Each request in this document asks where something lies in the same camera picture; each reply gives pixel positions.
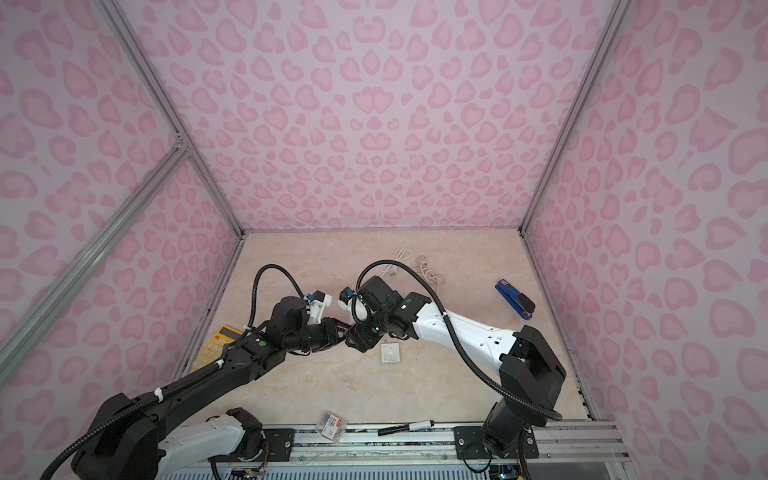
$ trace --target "pink wall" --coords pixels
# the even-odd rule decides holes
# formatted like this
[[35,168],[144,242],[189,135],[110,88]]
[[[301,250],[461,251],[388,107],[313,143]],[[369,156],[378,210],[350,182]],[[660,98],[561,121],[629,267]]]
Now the pink wall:
[[0,6],[0,344],[170,150],[88,0]]
[[641,2],[533,226],[641,478],[768,477],[767,18]]
[[122,2],[259,229],[518,225],[612,4]]
[[0,476],[37,478],[104,400],[167,384],[232,245],[183,164],[0,392]]

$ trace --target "small plastic packet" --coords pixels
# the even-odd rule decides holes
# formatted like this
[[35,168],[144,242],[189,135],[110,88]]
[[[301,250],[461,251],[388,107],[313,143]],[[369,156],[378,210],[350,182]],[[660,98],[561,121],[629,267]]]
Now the small plastic packet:
[[328,410],[323,411],[315,425],[315,432],[335,443],[339,443],[345,431],[346,420]]

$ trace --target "calculator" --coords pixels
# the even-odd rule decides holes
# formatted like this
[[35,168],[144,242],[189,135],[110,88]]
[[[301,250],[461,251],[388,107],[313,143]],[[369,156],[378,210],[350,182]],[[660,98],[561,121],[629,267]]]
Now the calculator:
[[200,355],[197,356],[194,363],[192,363],[192,371],[194,372],[195,370],[201,369],[205,365],[218,360],[221,356],[224,344],[234,342],[239,339],[242,334],[243,332],[239,332],[231,326],[225,325],[221,327],[221,329],[216,332],[216,335],[214,335],[203,348],[203,351],[200,352]]

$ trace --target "beige marble tabletop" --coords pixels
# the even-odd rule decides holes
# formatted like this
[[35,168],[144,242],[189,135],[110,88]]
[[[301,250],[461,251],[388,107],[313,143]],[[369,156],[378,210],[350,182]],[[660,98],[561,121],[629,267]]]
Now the beige marble tabletop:
[[[222,325],[240,329],[247,323],[253,277],[267,263],[285,267],[304,293],[330,294],[334,301],[325,316],[351,322],[336,305],[341,289],[354,288],[363,268],[394,258],[402,247],[413,251],[406,264],[426,255],[429,266],[445,275],[446,283],[437,292],[445,308],[491,326],[519,330],[530,325],[541,330],[568,372],[556,409],[566,419],[587,418],[516,230],[252,233],[206,339]],[[373,272],[381,275],[380,267]],[[383,278],[403,296],[411,291],[423,293],[407,273]],[[531,320],[520,318],[496,291],[494,285],[501,278],[536,303]],[[269,318],[280,298],[295,294],[282,273],[268,270],[259,284],[256,324]],[[238,406],[264,424],[315,423],[326,409],[354,423],[470,422],[485,419],[501,398],[472,374],[455,350],[422,340],[385,339],[400,343],[400,365],[383,366],[378,346],[367,353],[338,345],[309,358],[287,356],[264,377],[229,392],[187,424]],[[498,374],[492,378],[498,381]]]

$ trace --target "white power cord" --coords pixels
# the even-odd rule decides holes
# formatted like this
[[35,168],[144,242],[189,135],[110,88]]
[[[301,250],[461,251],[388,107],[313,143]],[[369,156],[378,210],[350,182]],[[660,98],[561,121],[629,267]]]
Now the white power cord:
[[[413,252],[408,247],[403,247],[400,249],[400,252],[397,254],[397,257],[395,257],[395,260],[402,263],[403,261],[411,258],[411,255],[413,255]],[[398,270],[400,270],[397,266],[394,265],[384,265],[382,266],[382,275],[389,275],[389,276],[395,276],[397,275]]]
[[422,278],[426,280],[427,283],[434,285],[435,291],[437,291],[438,285],[445,284],[445,275],[439,273],[437,270],[427,265],[427,257],[424,255],[419,255],[416,257],[416,263],[411,265],[411,269],[420,273]]

